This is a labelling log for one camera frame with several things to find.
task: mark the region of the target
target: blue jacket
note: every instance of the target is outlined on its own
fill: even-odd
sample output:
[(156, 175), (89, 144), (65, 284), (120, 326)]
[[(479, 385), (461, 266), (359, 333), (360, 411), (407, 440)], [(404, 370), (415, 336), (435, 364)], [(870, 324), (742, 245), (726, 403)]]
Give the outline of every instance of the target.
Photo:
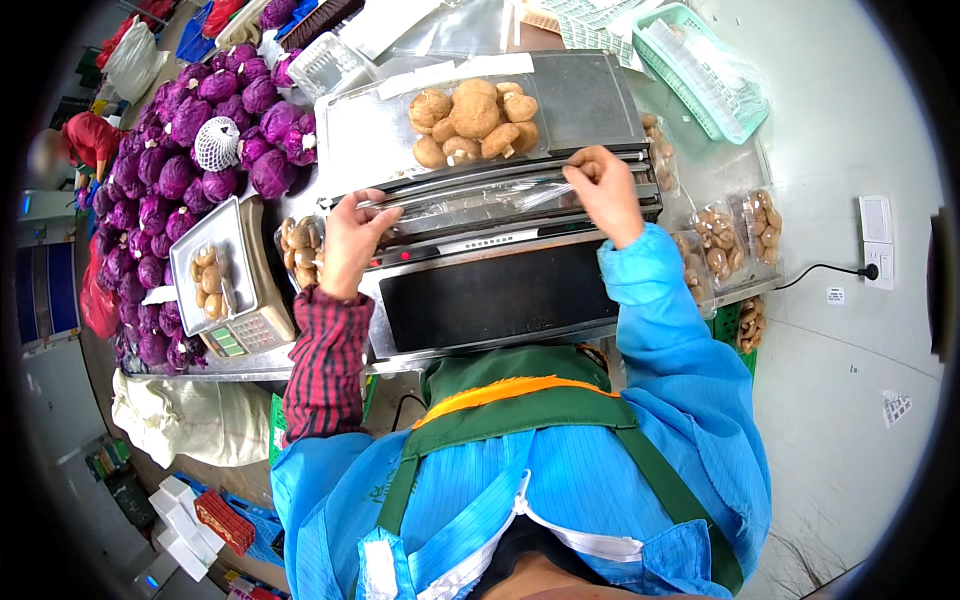
[[(620, 304), (622, 395), (749, 578), (771, 519), (750, 373), (731, 347), (711, 339), (663, 229), (647, 225), (621, 251), (608, 241), (598, 258)], [(271, 481), (296, 598), (346, 598), (355, 582), (357, 598), (465, 597), (486, 566), (483, 550), (517, 514), (553, 529), (611, 583), (644, 594), (730, 597), (710, 580), (706, 523), (674, 525), (604, 427), (549, 427), (430, 454), (399, 538), (375, 528), (408, 433), (308, 438), (284, 449)]]

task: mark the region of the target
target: red plaid sleeve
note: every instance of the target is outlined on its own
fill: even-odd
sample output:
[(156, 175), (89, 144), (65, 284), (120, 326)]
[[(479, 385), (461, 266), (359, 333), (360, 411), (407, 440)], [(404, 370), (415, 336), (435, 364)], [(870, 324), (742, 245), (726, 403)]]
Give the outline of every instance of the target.
[(361, 431), (360, 371), (373, 300), (334, 300), (312, 285), (294, 299), (302, 334), (290, 352), (294, 361), (283, 397), (288, 444)]

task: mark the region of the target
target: white plastic bag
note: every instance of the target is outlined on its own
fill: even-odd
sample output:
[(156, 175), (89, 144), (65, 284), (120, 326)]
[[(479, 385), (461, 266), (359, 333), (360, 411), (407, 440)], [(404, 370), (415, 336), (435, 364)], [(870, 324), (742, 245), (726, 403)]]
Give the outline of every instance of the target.
[(251, 383), (113, 374), (113, 422), (163, 468), (186, 454), (214, 467), (267, 460), (270, 394)]
[(101, 71), (107, 81), (117, 90), (117, 95), (131, 104), (136, 104), (160, 72), (170, 52), (156, 50), (156, 39), (140, 17), (133, 18), (120, 43), (113, 50)]

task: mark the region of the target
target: black cable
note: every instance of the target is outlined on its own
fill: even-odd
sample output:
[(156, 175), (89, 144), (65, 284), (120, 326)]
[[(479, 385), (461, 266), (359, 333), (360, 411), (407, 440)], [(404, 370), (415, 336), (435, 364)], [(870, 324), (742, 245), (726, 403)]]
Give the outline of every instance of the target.
[(786, 285), (782, 285), (782, 286), (780, 286), (780, 287), (775, 287), (775, 288), (773, 289), (773, 291), (776, 292), (777, 290), (785, 290), (786, 288), (790, 287), (790, 286), (793, 285), (794, 283), (800, 282), (800, 280), (803, 279), (803, 278), (806, 276), (807, 273), (813, 271), (813, 270), (816, 269), (817, 267), (824, 267), (824, 268), (826, 268), (826, 269), (832, 269), (833, 271), (839, 271), (839, 272), (841, 272), (841, 273), (849, 273), (849, 274), (851, 274), (851, 275), (856, 275), (856, 276), (864, 276), (864, 277), (868, 278), (870, 281), (873, 281), (874, 279), (876, 279), (876, 278), (879, 277), (879, 275), (880, 275), (880, 269), (878, 269), (874, 263), (870, 263), (869, 265), (867, 265), (867, 266), (864, 267), (863, 269), (857, 269), (856, 271), (853, 271), (853, 270), (851, 270), (851, 269), (844, 269), (844, 268), (842, 268), (842, 267), (834, 267), (833, 265), (825, 265), (825, 264), (822, 263), (822, 262), (818, 262), (817, 264), (813, 265), (812, 267), (810, 267), (809, 269), (807, 269), (806, 271), (804, 271), (802, 275), (800, 275), (799, 277), (797, 277), (796, 279), (794, 279), (794, 280), (791, 281), (790, 283), (787, 283)]
[(396, 431), (396, 424), (400, 422), (400, 411), (403, 409), (403, 400), (407, 399), (408, 397), (411, 397), (417, 402), (419, 402), (420, 406), (423, 407), (423, 410), (428, 410), (426, 407), (426, 404), (424, 404), (423, 400), (421, 400), (419, 397), (414, 396), (413, 394), (404, 394), (403, 396), (400, 397), (400, 403), (396, 406), (396, 414), (394, 415), (394, 426), (390, 428), (391, 431)]

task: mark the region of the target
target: orange trim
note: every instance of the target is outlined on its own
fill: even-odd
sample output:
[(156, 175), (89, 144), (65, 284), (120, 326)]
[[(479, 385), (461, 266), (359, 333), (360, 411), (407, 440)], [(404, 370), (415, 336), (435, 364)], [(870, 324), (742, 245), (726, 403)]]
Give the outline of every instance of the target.
[(490, 404), (504, 398), (523, 396), (540, 390), (549, 390), (550, 388), (581, 388), (590, 390), (598, 394), (610, 397), (620, 397), (620, 394), (604, 392), (591, 383), (577, 381), (576, 379), (562, 379), (557, 375), (547, 375), (546, 377), (512, 377), (510, 379), (501, 379), (482, 388), (473, 388), (465, 390), (458, 394), (446, 398), (437, 404), (423, 416), (422, 419), (414, 423), (413, 428), (423, 426), (424, 424), (467, 408), (477, 408), (484, 404)]

